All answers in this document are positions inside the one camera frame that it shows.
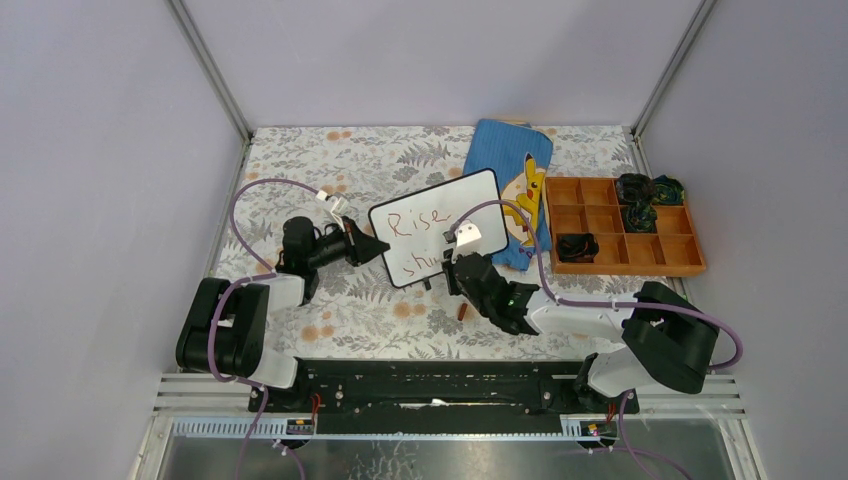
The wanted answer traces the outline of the black orange cloth roll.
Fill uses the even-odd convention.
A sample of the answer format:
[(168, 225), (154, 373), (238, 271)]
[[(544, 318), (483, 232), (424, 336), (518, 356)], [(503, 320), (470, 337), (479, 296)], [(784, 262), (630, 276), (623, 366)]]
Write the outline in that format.
[(592, 233), (569, 233), (557, 236), (555, 251), (562, 263), (593, 263), (600, 245)]

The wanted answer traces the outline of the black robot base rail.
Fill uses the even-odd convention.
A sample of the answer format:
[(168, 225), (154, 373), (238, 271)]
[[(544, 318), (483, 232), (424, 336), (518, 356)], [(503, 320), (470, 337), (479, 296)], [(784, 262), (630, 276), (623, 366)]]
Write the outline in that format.
[(154, 411), (192, 437), (316, 440), (565, 440), (611, 443), (619, 418), (723, 423), (745, 416), (735, 380), (694, 395), (653, 385), (614, 400), (576, 391), (553, 361), (305, 360), (289, 389), (262, 392), (203, 373), (167, 373)]

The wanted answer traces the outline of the white whiteboard black frame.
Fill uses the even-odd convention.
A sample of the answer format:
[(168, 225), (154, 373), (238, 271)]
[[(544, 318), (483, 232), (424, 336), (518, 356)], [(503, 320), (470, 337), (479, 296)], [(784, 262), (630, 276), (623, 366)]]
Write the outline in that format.
[(450, 248), (445, 233), (455, 223), (468, 220), (478, 227), (479, 253), (506, 249), (509, 238), (501, 206), (474, 209), (499, 199), (495, 172), (483, 169), (371, 207), (373, 232), (390, 245), (382, 258), (391, 285), (404, 288), (441, 274), (443, 253)]

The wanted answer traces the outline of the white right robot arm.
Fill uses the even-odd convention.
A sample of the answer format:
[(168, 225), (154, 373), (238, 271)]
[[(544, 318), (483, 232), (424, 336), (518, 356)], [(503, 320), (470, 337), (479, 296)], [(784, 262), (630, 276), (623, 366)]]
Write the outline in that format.
[(573, 386), (583, 410), (597, 412), (649, 385), (686, 394), (703, 389), (719, 328), (661, 283), (619, 296), (558, 297), (542, 282), (506, 280), (487, 255), (448, 256), (442, 268), (450, 294), (508, 334), (566, 332), (621, 343), (584, 360)]

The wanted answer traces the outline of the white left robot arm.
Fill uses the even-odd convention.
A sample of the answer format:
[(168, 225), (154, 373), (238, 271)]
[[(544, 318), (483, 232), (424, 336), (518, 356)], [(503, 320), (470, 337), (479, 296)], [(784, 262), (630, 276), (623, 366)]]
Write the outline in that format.
[(201, 280), (176, 344), (177, 365), (224, 382), (272, 387), (272, 398), (282, 408), (301, 409), (311, 387), (297, 375), (295, 357), (264, 349), (268, 317), (307, 305), (321, 268), (339, 260), (361, 266), (389, 250), (388, 243), (364, 233), (346, 216), (324, 230), (303, 216), (288, 220), (274, 273)]

